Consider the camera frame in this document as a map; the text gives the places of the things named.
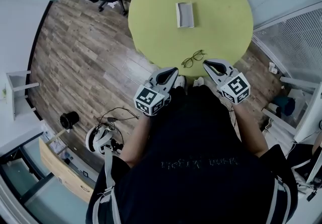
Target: eyeglasses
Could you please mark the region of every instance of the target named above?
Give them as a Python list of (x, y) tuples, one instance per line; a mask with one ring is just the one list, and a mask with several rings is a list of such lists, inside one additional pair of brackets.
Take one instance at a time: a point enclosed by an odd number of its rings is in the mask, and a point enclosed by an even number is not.
[(203, 53), (203, 50), (200, 49), (198, 51), (196, 51), (195, 53), (193, 53), (192, 57), (188, 57), (186, 58), (182, 63), (181, 65), (183, 65), (184, 68), (191, 68), (192, 65), (193, 65), (193, 60), (196, 60), (196, 61), (200, 61), (203, 59), (203, 55), (206, 55), (206, 53)]

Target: backpack strap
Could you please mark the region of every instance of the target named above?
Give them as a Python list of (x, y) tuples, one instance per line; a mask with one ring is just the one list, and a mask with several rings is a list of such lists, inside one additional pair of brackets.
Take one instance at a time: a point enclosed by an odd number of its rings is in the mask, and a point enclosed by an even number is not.
[(272, 202), (266, 224), (286, 223), (290, 208), (291, 191), (280, 177), (275, 178)]
[(105, 177), (106, 177), (106, 187), (110, 188), (115, 186), (115, 181), (112, 178), (112, 164), (113, 164), (113, 155), (112, 151), (105, 147), (104, 150), (104, 161), (105, 161)]
[(99, 207), (101, 203), (108, 203), (111, 204), (112, 208), (112, 218), (113, 222), (110, 224), (121, 224), (121, 219), (120, 219), (120, 214), (119, 214), (119, 209), (117, 206), (117, 201), (114, 193), (114, 186), (115, 186), (115, 181), (112, 178), (111, 171), (112, 171), (112, 164), (113, 164), (113, 155), (111, 150), (108, 148), (105, 148), (105, 177), (106, 177), (106, 187), (107, 189), (103, 193), (103, 195), (97, 199), (97, 201), (94, 204), (93, 207), (93, 224), (99, 224)]

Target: white strap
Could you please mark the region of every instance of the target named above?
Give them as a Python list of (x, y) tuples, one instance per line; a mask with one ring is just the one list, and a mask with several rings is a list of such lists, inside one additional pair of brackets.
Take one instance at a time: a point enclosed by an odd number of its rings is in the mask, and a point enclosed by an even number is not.
[(110, 201), (110, 199), (111, 199), (111, 195), (110, 195), (110, 194), (108, 194), (108, 195), (106, 195), (106, 196), (104, 196), (104, 197), (102, 198), (101, 203), (109, 202), (109, 201)]
[(117, 207), (114, 188), (112, 189), (111, 198), (112, 198), (112, 212), (113, 212), (114, 224), (121, 224), (121, 218), (120, 218), (119, 208)]
[(296, 165), (296, 166), (293, 166), (291, 169), (292, 169), (292, 170), (295, 170), (295, 169), (297, 169), (297, 168), (300, 168), (300, 167), (304, 166), (305, 164), (308, 164), (310, 161), (311, 161), (311, 159), (310, 159), (310, 160), (307, 160), (307, 161), (305, 161), (305, 162), (302, 162), (301, 164), (298, 164), (298, 165)]
[(283, 219), (283, 224), (286, 223), (288, 215), (290, 213), (290, 209), (291, 209), (291, 191), (289, 189), (289, 187), (286, 184), (283, 184), (285, 191), (287, 193), (287, 206), (286, 206), (286, 211), (285, 211), (285, 215), (284, 215), (284, 219)]
[(94, 204), (94, 207), (93, 207), (93, 215), (92, 215), (92, 221), (93, 221), (93, 224), (99, 224), (99, 207), (100, 207), (100, 201), (101, 201), (101, 198), (98, 198), (97, 201), (95, 202)]
[(105, 177), (106, 177), (106, 187), (115, 186), (115, 182), (112, 178), (112, 163), (113, 163), (113, 155), (110, 149), (105, 148), (104, 150), (104, 158), (105, 158)]
[(274, 210), (276, 206), (276, 199), (277, 199), (277, 189), (278, 189), (278, 181), (275, 178), (275, 183), (274, 183), (274, 191), (273, 191), (273, 196), (272, 196), (272, 202), (271, 202), (271, 208), (267, 216), (266, 224), (270, 224), (274, 215)]

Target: white sneaker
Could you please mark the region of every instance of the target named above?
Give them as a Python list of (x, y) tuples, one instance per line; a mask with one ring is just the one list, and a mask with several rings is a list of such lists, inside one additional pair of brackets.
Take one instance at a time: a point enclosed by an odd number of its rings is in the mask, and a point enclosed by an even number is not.
[(176, 81), (175, 81), (175, 85), (174, 88), (177, 88), (179, 86), (181, 86), (182, 88), (185, 87), (185, 83), (186, 83), (186, 78), (184, 76), (178, 76)]
[(204, 78), (203, 77), (199, 77), (197, 80), (194, 80), (193, 87), (202, 86), (204, 84), (205, 84)]

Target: person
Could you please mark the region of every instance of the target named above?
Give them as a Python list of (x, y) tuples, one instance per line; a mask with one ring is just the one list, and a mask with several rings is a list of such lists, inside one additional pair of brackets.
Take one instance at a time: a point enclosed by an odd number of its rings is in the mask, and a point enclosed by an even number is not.
[[(178, 77), (169, 105), (157, 116), (142, 115), (120, 157), (113, 157), (111, 175), (120, 222), (289, 220), (297, 207), (297, 187), (279, 145), (268, 149), (243, 103), (232, 106), (240, 141), (231, 112), (202, 78), (188, 88), (187, 95), (184, 86), (185, 78)], [(269, 222), (275, 182), (287, 185), (291, 200), (285, 197), (285, 205), (277, 201), (274, 206), (280, 212)], [(103, 168), (89, 203), (87, 223), (92, 223), (93, 206), (106, 188)], [(100, 204), (98, 216), (108, 223), (111, 206), (104, 205)]]

